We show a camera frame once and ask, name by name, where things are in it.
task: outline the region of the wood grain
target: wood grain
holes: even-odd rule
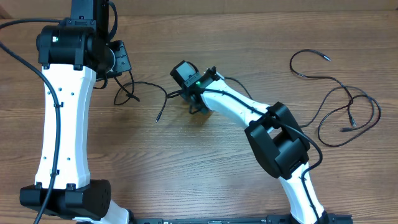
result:
[[[339,148],[323,146],[324,161],[311,171],[328,212],[352,214],[356,223],[397,223],[398,214],[398,13],[306,12],[207,16],[120,17],[116,36],[126,44],[136,81],[167,91],[177,85],[169,71],[181,60],[201,71],[216,65],[241,80],[258,101],[285,103],[300,124],[314,115],[336,83],[303,80],[289,71],[291,55],[305,48],[332,58],[303,54],[298,71],[330,75],[360,87],[380,102],[380,123]],[[35,38],[44,24],[4,29],[0,39],[35,63]],[[35,213],[19,205],[19,189],[34,181],[42,147],[42,82],[0,52],[0,223],[31,223]],[[127,76],[121,79],[127,82]],[[233,88],[240,88],[231,83]],[[188,114],[181,98],[167,102],[150,86],[136,86],[141,102],[113,106],[118,87],[110,82],[91,99],[88,157],[92,179],[108,179],[113,199],[136,217],[263,217],[289,213],[278,180],[257,164],[243,130],[217,113]],[[320,116],[346,103],[341,91],[327,100]],[[353,115],[364,123],[371,110],[358,100]],[[319,117],[304,129],[318,142]],[[354,133],[344,113],[325,123],[322,138],[341,142]],[[311,162],[318,158],[309,151]],[[44,217],[42,223],[71,223]]]
[[[69,17],[71,2],[72,0],[0,0],[0,5],[7,12],[7,19],[53,18]],[[395,10],[398,7],[398,0],[113,0],[113,2],[120,16],[375,11]]]

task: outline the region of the wooden surface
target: wooden surface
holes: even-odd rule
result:
[[[69,17],[72,0],[0,0],[8,18]],[[120,16],[395,10],[398,0],[114,0]]]
[[[189,60],[204,71],[238,78],[261,102],[285,103],[300,124],[314,115],[327,80],[303,80],[289,71],[330,75],[360,87],[380,102],[381,122],[346,146],[322,146],[324,161],[311,171],[318,198],[328,212],[352,214],[356,223],[398,223],[398,12],[311,12],[207,16],[120,17],[117,39],[129,52],[136,81],[178,89],[169,71]],[[35,38],[44,24],[4,29],[0,39],[37,65]],[[34,182],[42,147],[44,91],[39,78],[0,52],[0,223],[32,223],[35,213],[19,205],[19,189]],[[217,113],[188,114],[181,98],[164,100],[159,89],[138,85],[141,102],[113,106],[118,87],[94,90],[90,105],[88,158],[92,179],[108,179],[112,198],[136,217],[263,217],[289,213],[278,180],[257,164],[244,132]],[[321,116],[346,103],[341,91]],[[356,100],[358,124],[370,116],[366,100]],[[304,131],[318,142],[320,121]],[[338,113],[322,136],[338,143],[354,133]],[[310,162],[317,159],[309,150]],[[71,223],[44,216],[42,223]]]

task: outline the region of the wooden table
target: wooden table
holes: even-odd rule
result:
[[[295,59],[295,68],[364,89],[383,113],[377,126],[348,145],[322,146],[324,161],[311,171],[318,198],[328,212],[352,214],[356,223],[397,223],[397,21],[397,11],[120,17],[116,38],[126,44],[136,81],[174,91],[178,86],[169,72],[181,60],[201,71],[216,65],[221,74],[241,80],[256,100],[285,103],[300,124],[337,85],[292,75],[289,59],[300,49],[324,52],[331,62],[307,53]],[[43,26],[9,27],[0,39],[39,67],[35,38]],[[34,182],[39,164],[43,84],[4,52],[0,67],[0,223],[32,223],[35,212],[19,204],[19,189]],[[121,80],[128,82],[127,75]],[[217,113],[190,115],[181,98],[169,100],[155,123],[164,100],[159,89],[137,85],[140,103],[114,106],[117,90],[115,82],[94,90],[87,149],[91,178],[110,180],[120,206],[136,217],[289,213],[279,181],[261,169],[237,125]],[[333,94],[320,116],[347,101],[343,91]],[[358,124],[371,113],[366,99],[356,100],[352,110]],[[316,142],[321,117],[304,129]],[[339,133],[345,126],[346,112],[333,115],[322,138],[349,138],[354,133]],[[318,159],[313,149],[309,155],[311,163]],[[71,222],[44,216],[41,223]]]

